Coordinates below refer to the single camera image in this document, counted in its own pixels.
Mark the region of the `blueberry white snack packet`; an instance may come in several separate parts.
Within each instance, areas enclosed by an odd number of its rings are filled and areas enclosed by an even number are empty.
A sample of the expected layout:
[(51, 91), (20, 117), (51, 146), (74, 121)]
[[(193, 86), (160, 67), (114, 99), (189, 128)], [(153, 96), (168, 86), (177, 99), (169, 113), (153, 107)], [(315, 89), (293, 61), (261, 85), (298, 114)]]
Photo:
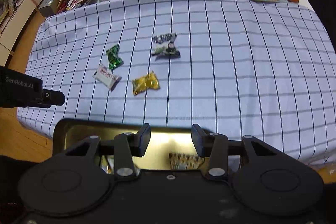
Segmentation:
[(155, 45), (154, 50), (151, 52), (151, 56), (155, 56), (157, 59), (168, 58), (180, 58), (181, 54), (175, 46), (175, 40), (177, 34), (167, 33), (151, 37), (151, 42)]

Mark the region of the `white low cabinet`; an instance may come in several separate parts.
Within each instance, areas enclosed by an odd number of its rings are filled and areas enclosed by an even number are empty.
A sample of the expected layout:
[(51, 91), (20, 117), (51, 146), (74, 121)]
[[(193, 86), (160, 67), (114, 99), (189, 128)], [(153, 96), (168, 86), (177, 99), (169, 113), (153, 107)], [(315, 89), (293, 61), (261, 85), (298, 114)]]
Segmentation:
[(1, 33), (1, 65), (5, 66), (26, 22), (37, 7), (34, 0), (23, 0)]

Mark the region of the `grey box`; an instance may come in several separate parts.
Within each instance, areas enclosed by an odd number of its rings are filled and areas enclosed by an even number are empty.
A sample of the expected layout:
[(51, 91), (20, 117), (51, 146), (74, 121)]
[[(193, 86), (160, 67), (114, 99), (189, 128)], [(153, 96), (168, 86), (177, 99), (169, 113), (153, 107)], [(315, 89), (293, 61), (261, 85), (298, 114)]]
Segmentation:
[(43, 0), (39, 5), (39, 12), (43, 17), (53, 16), (58, 11), (60, 0)]

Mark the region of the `beige patterned snack packet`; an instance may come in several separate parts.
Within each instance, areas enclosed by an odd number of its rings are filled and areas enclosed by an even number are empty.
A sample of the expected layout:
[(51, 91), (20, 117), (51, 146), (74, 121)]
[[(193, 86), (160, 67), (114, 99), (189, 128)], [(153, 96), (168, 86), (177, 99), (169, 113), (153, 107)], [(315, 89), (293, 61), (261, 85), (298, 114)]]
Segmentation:
[(170, 152), (169, 162), (172, 170), (196, 170), (205, 160), (198, 155)]

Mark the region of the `gold metal tray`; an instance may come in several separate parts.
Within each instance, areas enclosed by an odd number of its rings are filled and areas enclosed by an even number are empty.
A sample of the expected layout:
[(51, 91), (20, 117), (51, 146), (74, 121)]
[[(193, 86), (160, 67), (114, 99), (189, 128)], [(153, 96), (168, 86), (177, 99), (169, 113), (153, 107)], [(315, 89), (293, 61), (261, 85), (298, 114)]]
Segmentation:
[[(140, 128), (140, 125), (65, 118), (55, 126), (52, 154), (56, 155), (91, 135), (99, 136), (104, 142), (113, 140), (122, 133), (136, 134)], [(133, 162), (140, 169), (172, 170), (169, 162), (170, 152), (198, 155), (189, 128), (152, 126), (145, 155), (134, 157)], [(205, 167), (206, 159), (203, 159), (205, 162), (199, 167), (200, 170)]]

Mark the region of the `yellow gold candy packet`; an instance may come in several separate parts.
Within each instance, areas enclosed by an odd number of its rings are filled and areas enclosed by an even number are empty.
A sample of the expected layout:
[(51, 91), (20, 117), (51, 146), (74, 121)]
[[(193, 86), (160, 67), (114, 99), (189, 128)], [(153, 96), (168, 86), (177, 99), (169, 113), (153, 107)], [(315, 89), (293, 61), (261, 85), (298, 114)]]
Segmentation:
[(160, 89), (158, 78), (153, 71), (138, 79), (134, 79), (132, 81), (132, 87), (134, 96), (138, 95), (139, 93), (145, 92), (148, 89)]

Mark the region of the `green garlic peas packet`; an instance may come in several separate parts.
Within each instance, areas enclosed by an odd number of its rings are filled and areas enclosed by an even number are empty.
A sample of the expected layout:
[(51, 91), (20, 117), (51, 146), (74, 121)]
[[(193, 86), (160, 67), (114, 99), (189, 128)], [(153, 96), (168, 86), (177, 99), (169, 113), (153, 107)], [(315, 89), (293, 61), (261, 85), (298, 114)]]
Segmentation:
[(114, 174), (114, 156), (102, 156), (101, 169), (107, 174)]

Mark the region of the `white hawthorn strip packet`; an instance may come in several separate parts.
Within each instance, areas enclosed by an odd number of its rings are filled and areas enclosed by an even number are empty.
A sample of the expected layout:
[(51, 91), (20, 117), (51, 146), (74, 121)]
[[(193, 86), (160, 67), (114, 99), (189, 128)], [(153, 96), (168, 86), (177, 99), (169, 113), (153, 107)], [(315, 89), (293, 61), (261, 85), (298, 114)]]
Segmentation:
[(114, 75), (106, 66), (100, 64), (93, 74), (93, 78), (98, 82), (104, 84), (109, 90), (115, 86), (117, 82), (120, 81), (121, 77)]

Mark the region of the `dark green candy wrapper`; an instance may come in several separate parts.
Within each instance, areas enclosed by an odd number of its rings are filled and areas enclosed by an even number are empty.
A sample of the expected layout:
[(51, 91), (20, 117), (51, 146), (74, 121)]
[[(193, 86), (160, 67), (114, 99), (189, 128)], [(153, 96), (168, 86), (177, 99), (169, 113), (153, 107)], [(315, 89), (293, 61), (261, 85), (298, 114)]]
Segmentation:
[(112, 48), (106, 50), (106, 55), (108, 57), (109, 69), (115, 70), (117, 67), (123, 65), (122, 59), (118, 56), (120, 47), (114, 45)]

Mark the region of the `blue checked tablecloth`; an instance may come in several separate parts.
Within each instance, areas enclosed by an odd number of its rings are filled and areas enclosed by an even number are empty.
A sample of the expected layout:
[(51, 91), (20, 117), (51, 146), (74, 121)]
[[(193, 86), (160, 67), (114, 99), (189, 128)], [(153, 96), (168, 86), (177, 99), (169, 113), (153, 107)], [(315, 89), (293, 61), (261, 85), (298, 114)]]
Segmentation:
[[(176, 33), (180, 58), (151, 56), (151, 37)], [(120, 47), (112, 90), (93, 78)], [(133, 95), (154, 72), (160, 89)], [(296, 3), (112, 0), (40, 26), (26, 73), (64, 93), (62, 106), (20, 108), (18, 120), (52, 137), (77, 118), (253, 135), (307, 164), (335, 161), (335, 51), (317, 14)]]

